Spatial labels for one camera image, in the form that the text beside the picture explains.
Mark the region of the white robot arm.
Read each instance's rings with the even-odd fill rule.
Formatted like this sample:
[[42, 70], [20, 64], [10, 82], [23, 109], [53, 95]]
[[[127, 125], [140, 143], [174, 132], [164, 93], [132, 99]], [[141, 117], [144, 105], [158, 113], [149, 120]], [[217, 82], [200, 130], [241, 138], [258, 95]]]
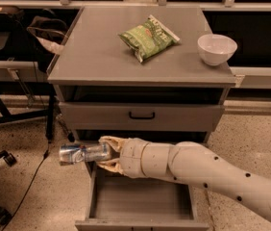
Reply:
[[200, 143], [157, 143], [103, 136], [118, 156], [100, 167], [130, 178], [154, 178], [219, 193], [271, 222], [271, 179], [235, 167]]

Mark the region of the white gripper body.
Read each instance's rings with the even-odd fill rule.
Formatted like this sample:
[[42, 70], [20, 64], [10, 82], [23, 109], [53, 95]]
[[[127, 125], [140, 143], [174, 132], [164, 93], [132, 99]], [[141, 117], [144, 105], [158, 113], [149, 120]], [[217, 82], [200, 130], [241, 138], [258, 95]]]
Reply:
[[127, 139], [120, 152], [120, 168], [125, 176], [130, 178], [145, 178], [141, 168], [142, 152], [148, 141], [138, 138]]

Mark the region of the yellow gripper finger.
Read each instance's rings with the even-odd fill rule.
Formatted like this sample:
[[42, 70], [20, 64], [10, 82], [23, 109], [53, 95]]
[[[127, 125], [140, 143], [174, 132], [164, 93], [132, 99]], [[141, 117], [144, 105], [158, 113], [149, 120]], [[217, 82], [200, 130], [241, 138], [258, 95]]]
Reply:
[[122, 174], [123, 170], [118, 159], [111, 159], [107, 161], [97, 162], [97, 166], [112, 173]]
[[108, 144], [115, 152], [120, 152], [125, 140], [114, 136], [102, 136], [99, 142]]

